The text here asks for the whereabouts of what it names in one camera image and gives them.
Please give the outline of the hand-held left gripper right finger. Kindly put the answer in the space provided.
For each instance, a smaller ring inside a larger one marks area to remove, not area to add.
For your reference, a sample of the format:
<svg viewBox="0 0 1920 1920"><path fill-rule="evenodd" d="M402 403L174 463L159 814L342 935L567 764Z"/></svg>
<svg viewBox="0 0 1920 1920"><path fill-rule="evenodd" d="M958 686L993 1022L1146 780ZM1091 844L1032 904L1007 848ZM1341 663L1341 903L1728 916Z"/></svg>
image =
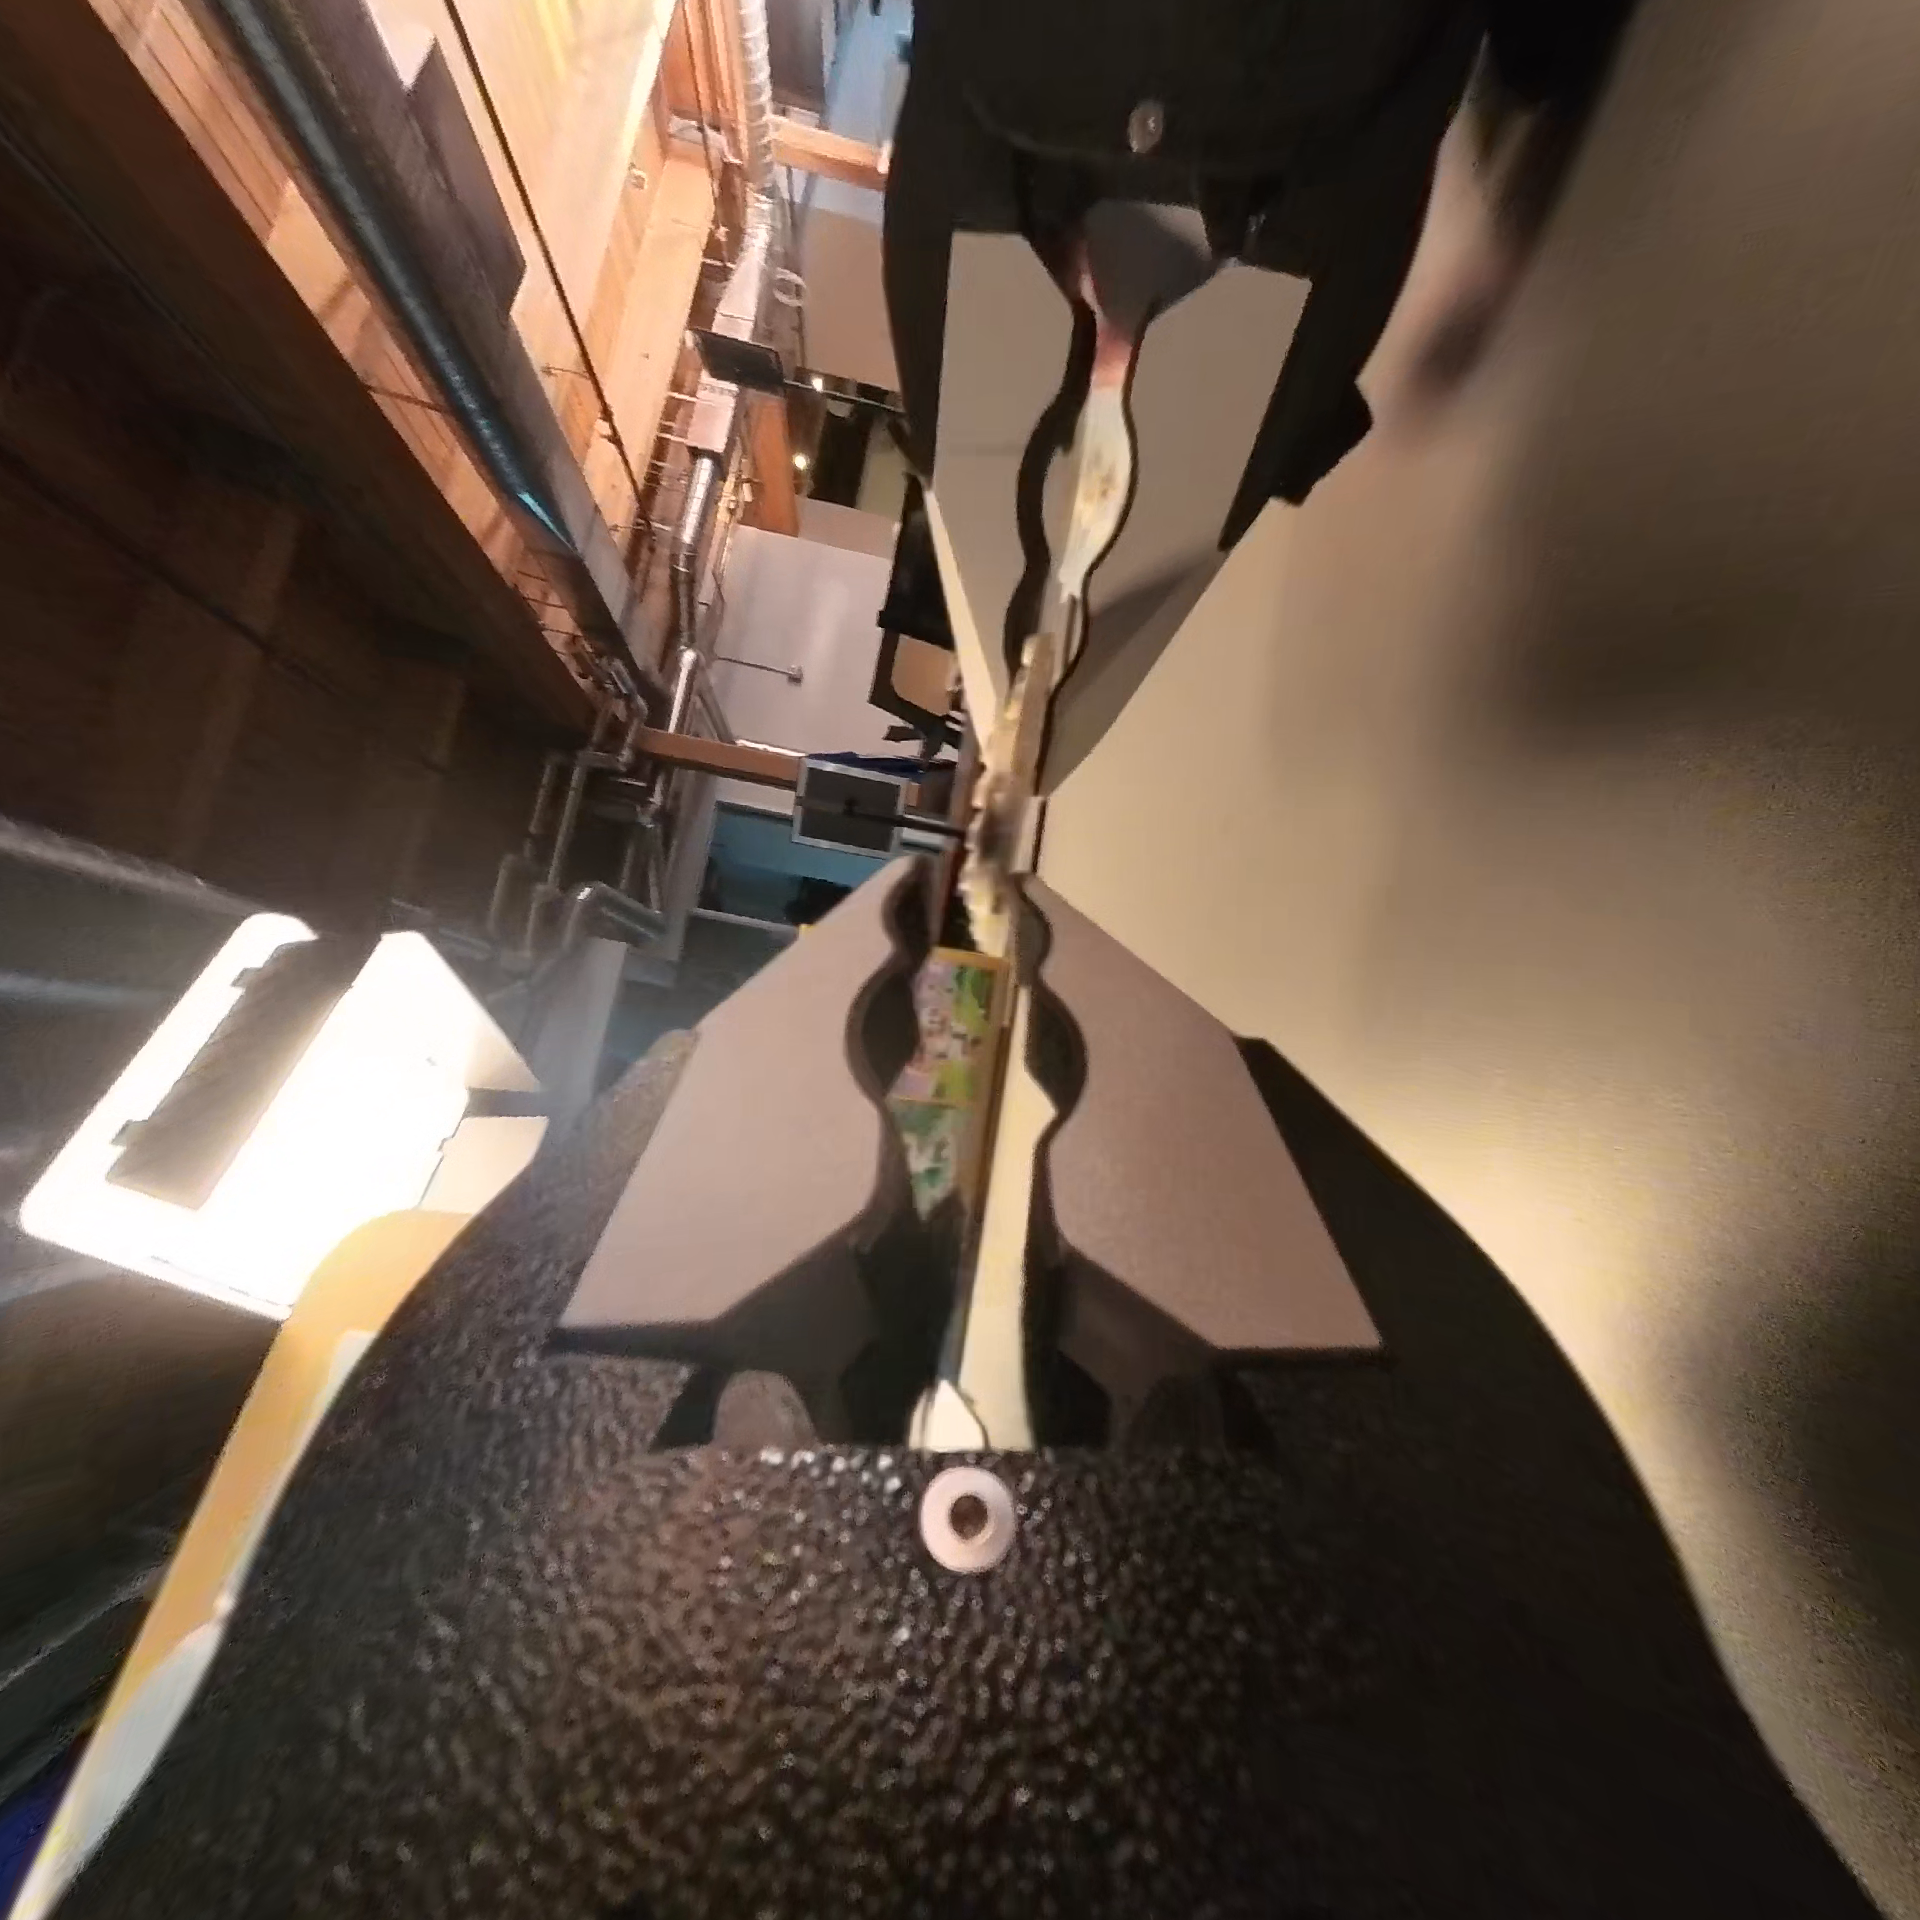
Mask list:
<svg viewBox="0 0 1920 1920"><path fill-rule="evenodd" d="M1238 1037L1041 882L1035 1237L1060 1355L1379 1355Z"/></svg>

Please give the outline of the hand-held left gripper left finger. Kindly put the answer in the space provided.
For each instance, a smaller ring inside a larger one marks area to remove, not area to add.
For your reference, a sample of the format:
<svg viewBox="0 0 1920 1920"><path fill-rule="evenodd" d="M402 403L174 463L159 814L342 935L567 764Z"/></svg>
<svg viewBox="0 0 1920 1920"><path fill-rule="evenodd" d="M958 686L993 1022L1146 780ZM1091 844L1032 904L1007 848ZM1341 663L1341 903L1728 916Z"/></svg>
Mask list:
<svg viewBox="0 0 1920 1920"><path fill-rule="evenodd" d="M691 1032L562 1332L882 1332L911 1217L887 1095L921 1044L929 860L895 860Z"/></svg>

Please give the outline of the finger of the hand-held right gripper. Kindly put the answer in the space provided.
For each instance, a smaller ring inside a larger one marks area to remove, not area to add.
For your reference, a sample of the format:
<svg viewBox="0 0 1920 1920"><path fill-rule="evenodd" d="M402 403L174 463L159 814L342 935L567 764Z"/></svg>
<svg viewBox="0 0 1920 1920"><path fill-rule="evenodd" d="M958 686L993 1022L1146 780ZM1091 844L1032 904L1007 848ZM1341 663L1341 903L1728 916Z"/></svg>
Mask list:
<svg viewBox="0 0 1920 1920"><path fill-rule="evenodd" d="M997 726L1051 593L1088 378L1084 233L960 233L923 508L973 726Z"/></svg>
<svg viewBox="0 0 1920 1920"><path fill-rule="evenodd" d="M1223 264L1097 348L1041 629L1057 638L1040 794L1054 798L1227 561L1227 517L1311 282Z"/></svg>

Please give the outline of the white lego plate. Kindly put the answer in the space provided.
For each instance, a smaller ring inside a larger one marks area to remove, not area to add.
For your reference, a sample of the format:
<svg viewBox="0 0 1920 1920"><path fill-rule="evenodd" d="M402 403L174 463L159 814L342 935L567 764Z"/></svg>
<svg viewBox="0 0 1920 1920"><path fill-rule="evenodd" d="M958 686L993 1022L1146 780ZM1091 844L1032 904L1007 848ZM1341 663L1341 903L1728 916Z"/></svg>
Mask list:
<svg viewBox="0 0 1920 1920"><path fill-rule="evenodd" d="M1060 638L1035 633L1022 646L1019 668L981 752L958 892L973 944L984 953L1002 953L1017 924L1028 814L1040 798L1044 727L1057 683Z"/></svg>

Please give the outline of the colourful lego box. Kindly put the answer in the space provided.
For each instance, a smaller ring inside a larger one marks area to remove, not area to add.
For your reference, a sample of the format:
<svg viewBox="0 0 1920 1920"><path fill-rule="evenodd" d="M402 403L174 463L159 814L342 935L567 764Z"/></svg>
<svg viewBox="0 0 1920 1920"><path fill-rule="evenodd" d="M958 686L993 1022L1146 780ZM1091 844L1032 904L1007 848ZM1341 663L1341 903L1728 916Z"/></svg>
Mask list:
<svg viewBox="0 0 1920 1920"><path fill-rule="evenodd" d="M918 1053L887 1090L915 1211L970 1211L998 1077L1002 960L936 948L915 979Z"/></svg>

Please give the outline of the lego instruction booklet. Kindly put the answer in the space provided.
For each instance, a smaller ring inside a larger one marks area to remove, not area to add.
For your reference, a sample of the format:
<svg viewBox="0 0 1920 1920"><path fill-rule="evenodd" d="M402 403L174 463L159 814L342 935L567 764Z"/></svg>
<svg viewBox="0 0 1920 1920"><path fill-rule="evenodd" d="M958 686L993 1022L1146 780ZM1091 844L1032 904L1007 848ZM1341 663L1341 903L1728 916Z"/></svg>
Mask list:
<svg viewBox="0 0 1920 1920"><path fill-rule="evenodd" d="M373 1332L340 1332L327 1348L275 1355L228 1450L216 1464L157 1608L115 1683L85 1757L51 1817L14 1918L51 1918L155 1774L202 1693L288 1484Z"/></svg>

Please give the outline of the black screen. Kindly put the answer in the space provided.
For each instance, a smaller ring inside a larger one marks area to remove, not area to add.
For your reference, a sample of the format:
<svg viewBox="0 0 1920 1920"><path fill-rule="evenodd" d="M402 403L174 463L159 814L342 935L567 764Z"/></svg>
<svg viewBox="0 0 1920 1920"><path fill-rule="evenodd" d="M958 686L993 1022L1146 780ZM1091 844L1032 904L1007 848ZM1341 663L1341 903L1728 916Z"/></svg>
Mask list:
<svg viewBox="0 0 1920 1920"><path fill-rule="evenodd" d="M870 703L918 731L945 726L958 691L958 645L921 497L904 504L876 627Z"/></svg>

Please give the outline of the grey pipes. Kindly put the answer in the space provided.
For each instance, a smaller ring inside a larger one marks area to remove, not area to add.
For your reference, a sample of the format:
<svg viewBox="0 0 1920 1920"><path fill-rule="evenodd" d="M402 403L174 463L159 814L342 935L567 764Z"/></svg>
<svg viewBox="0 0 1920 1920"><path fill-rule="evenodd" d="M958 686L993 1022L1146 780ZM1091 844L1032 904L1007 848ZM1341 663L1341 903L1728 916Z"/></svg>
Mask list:
<svg viewBox="0 0 1920 1920"><path fill-rule="evenodd" d="M518 848L500 860L488 916L514 975L538 975L585 940L656 944L672 854L669 786L645 764L645 726L615 746L550 756Z"/></svg>

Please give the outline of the yellow cardboard sheet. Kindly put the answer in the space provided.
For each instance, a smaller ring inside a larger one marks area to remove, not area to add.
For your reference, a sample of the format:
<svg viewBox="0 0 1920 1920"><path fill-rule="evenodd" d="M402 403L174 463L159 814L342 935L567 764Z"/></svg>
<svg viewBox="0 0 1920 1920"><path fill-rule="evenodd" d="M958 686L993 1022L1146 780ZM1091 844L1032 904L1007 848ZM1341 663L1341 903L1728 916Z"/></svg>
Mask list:
<svg viewBox="0 0 1920 1920"><path fill-rule="evenodd" d="M466 1211L413 1209L354 1227L301 1286L275 1352L329 1355L342 1336L373 1338L466 1226Z"/></svg>

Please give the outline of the small grey monitor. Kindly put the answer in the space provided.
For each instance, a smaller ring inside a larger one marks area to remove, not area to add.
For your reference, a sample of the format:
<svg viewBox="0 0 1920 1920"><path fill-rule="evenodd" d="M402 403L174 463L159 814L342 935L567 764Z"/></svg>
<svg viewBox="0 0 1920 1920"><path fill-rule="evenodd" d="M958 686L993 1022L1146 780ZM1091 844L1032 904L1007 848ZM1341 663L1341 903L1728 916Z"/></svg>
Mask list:
<svg viewBox="0 0 1920 1920"><path fill-rule="evenodd" d="M918 771L870 760L804 757L790 836L798 845L891 860L918 805Z"/></svg>

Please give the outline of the wooden beam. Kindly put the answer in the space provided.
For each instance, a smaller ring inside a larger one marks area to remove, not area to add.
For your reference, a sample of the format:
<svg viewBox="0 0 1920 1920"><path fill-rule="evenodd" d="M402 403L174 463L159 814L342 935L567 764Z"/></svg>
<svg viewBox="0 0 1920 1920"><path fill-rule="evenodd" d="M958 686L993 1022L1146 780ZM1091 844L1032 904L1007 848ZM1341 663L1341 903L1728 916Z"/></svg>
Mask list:
<svg viewBox="0 0 1920 1920"><path fill-rule="evenodd" d="M804 756L767 748L759 743L721 743L691 731L638 731L638 756L675 771L707 773L714 780L737 780L767 791L795 794L804 778Z"/></svg>

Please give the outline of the metal duct pipe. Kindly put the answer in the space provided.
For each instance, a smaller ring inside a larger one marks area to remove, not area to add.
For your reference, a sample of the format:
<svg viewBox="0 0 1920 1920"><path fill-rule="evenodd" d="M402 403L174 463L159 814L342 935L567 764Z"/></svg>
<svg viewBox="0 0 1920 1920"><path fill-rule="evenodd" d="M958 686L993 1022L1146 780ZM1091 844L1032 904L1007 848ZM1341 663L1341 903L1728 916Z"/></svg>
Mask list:
<svg viewBox="0 0 1920 1920"><path fill-rule="evenodd" d="M773 196L752 188L745 203L737 258L732 261L710 327L773 345L767 334L767 304L779 267L779 228L780 221ZM686 488L678 518L669 539L672 683L665 731L686 731L707 677L703 579L710 571L714 517L721 505L732 456L737 451L743 404L748 395L764 392L713 383L707 369L691 395L691 415L686 431Z"/></svg>

